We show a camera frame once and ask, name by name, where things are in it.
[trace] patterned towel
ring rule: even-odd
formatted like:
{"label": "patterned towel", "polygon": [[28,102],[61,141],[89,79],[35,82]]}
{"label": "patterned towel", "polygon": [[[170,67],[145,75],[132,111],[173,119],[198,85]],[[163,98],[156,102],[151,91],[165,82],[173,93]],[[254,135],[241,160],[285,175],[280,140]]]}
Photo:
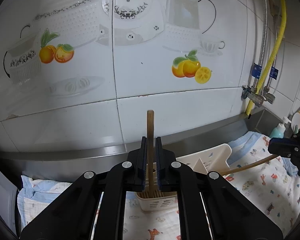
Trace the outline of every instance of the patterned towel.
{"label": "patterned towel", "polygon": [[[232,148],[228,159],[230,168],[240,168],[268,157],[269,140],[267,136],[248,132],[229,142]],[[225,176],[281,229],[283,236],[289,233],[300,213],[300,177],[289,162],[288,159],[283,161],[278,157],[257,167]]]}

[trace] pipe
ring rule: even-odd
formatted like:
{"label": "pipe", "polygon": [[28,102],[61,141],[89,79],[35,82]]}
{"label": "pipe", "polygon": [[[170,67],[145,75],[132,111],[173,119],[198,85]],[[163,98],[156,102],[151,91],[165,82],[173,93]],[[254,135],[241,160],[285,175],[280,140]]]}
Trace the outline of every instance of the pipe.
{"label": "pipe", "polygon": [[[268,72],[271,69],[271,66],[274,62],[275,55],[277,55],[277,53],[278,53],[279,47],[280,47],[281,42],[282,42],[283,34],[284,34],[285,29],[286,29],[286,24],[287,24],[286,2],[285,2],[285,0],[280,0],[280,1],[281,1],[281,8],[282,8],[282,20],[281,20],[281,25],[280,25],[278,38],[275,42],[274,48],[271,52],[271,55],[270,55],[270,58],[268,60],[267,65],[266,65],[266,68],[262,72],[262,75],[261,75],[261,77],[258,81],[256,94],[259,93],[261,87],[263,86],[264,81],[266,80]],[[246,114],[247,115],[250,115],[252,107],[253,107],[253,101],[250,100],[249,104],[247,106],[247,109],[246,109]]]}
{"label": "pipe", "polygon": [[[258,65],[262,67],[263,60],[266,52],[266,43],[268,36],[268,0],[263,0],[263,29],[262,29],[262,40],[261,40],[261,49],[259,55]],[[253,87],[256,88],[258,83],[258,78],[255,78],[253,81]]]}
{"label": "pipe", "polygon": [[[276,30],[276,27],[275,27],[275,17],[273,18],[273,26],[274,26],[274,29],[275,29],[275,39],[277,40],[278,30]],[[274,61],[273,61],[273,64],[272,64],[271,68],[275,68],[275,62],[276,61],[277,61],[277,55],[275,55],[275,57],[274,57]],[[269,88],[270,88],[270,85],[271,85],[271,81],[272,81],[272,77],[269,76],[268,82],[266,84],[266,88],[267,88],[268,91],[269,91]]]}

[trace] printed cloth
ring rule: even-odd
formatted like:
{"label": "printed cloth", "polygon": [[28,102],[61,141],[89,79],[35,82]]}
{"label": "printed cloth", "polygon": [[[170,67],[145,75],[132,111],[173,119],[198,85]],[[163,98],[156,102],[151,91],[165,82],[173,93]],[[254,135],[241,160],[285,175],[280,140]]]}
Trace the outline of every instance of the printed cloth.
{"label": "printed cloth", "polygon": [[[229,142],[232,154],[228,159],[230,169],[240,168],[270,155],[269,137],[248,132]],[[275,158],[257,167],[225,176],[259,210],[264,212],[286,236],[300,213],[300,177],[290,160]]]}
{"label": "printed cloth", "polygon": [[[255,132],[248,132],[229,142],[232,148],[228,159],[230,168],[242,167],[269,156],[268,142],[268,137]],[[278,157],[255,168],[225,176],[227,181],[282,230],[284,236],[288,234],[300,213],[300,177],[289,162],[289,159]],[[30,223],[71,185],[66,182],[21,177],[23,189],[18,194],[18,209],[22,227]],[[123,227],[124,240],[181,239],[178,208],[143,213],[134,192],[127,192]]]}

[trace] soap bottle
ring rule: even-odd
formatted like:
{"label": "soap bottle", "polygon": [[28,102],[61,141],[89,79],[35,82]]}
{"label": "soap bottle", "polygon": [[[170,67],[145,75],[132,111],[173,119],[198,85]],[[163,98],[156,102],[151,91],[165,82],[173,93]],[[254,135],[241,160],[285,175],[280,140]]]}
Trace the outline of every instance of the soap bottle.
{"label": "soap bottle", "polygon": [[286,116],[283,118],[283,123],[279,123],[277,127],[275,127],[271,134],[270,138],[283,138],[284,131],[286,130],[285,124],[291,122]]}

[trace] yellow gas hose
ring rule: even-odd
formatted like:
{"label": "yellow gas hose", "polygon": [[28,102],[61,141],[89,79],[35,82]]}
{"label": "yellow gas hose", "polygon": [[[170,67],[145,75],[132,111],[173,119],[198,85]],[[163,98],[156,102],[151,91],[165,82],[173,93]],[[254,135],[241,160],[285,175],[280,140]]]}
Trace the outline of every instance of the yellow gas hose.
{"label": "yellow gas hose", "polygon": [[[277,53],[278,53],[278,50],[279,50],[279,47],[281,45],[281,41],[282,41],[282,38],[283,38],[284,30],[286,28],[286,23],[287,23],[286,2],[285,2],[285,0],[280,0],[280,1],[281,1],[281,8],[282,8],[281,26],[280,26],[280,29],[279,29],[277,40],[276,40],[276,42],[274,44],[274,48],[273,48],[273,50],[271,52],[271,55],[270,55],[270,58],[269,58],[269,60],[267,62],[266,68],[264,69],[264,71],[262,72],[262,75],[261,75],[260,79],[258,80],[256,94],[259,93],[260,89],[263,86],[264,81],[266,80],[268,72],[270,71],[271,66],[273,64],[275,55],[277,55]],[[247,109],[246,109],[246,114],[247,115],[250,115],[252,107],[253,107],[253,101],[250,100],[249,104],[247,106]]]}

